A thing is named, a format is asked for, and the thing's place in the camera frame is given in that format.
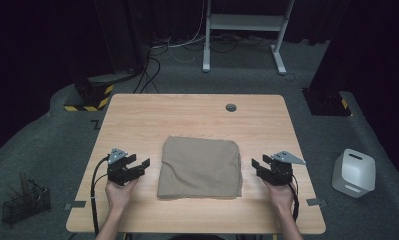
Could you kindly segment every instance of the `human arm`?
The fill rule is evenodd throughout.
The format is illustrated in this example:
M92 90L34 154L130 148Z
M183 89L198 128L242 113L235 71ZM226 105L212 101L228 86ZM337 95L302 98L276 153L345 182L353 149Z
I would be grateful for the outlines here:
M109 213L96 240L115 239L124 211L130 203L131 192L137 181L138 179L130 181L125 186L119 186L108 181L105 191L109 202Z
M303 239L292 216L293 193L289 186L274 186L266 181L263 182L268 189L271 204L273 205L280 221L283 239Z

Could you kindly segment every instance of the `table top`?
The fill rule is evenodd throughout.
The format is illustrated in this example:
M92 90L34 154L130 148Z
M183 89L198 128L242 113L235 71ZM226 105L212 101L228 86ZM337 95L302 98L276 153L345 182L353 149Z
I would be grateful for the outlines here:
M235 104L237 110L227 111L227 104ZM162 147L168 136L235 141L242 159L242 197L158 199ZM147 158L151 161L133 191L129 209L120 225L120 232L131 233L280 233L268 191L256 176L251 159L265 166L262 155L280 151L303 159L281 96L116 94L110 102L75 199L86 201L86 205L72 208L67 222L69 231L94 232L90 185L97 163L110 153L112 147L137 154L133 166ZM106 170L106 164L102 164L97 177L106 174ZM306 199L315 198L307 168L293 164L293 172L299 184L298 228L302 234L323 233L325 223L319 206L308 206L306 202ZM99 226L104 223L109 210L105 185L106 177L99 180L95 188Z

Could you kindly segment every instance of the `white plastic bin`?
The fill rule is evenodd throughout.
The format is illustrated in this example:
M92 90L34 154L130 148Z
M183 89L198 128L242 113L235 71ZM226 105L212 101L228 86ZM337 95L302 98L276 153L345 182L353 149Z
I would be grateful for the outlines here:
M374 159L352 149L345 149L334 165L333 188L351 197L359 198L373 191L375 183Z

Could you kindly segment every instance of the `person's left hand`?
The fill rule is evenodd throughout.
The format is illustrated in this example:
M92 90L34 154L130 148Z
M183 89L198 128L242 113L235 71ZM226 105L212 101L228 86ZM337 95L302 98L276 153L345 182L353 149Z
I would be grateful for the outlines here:
M124 211L125 208L127 208L130 202L131 192L138 180L138 178L134 179L125 186L120 186L114 182L108 181L105 191L111 210Z

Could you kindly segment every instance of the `brown fabric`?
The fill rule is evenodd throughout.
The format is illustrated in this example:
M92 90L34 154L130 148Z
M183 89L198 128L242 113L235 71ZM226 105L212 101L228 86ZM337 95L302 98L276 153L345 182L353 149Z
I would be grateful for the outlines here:
M158 197L240 197L239 147L233 141L168 137Z

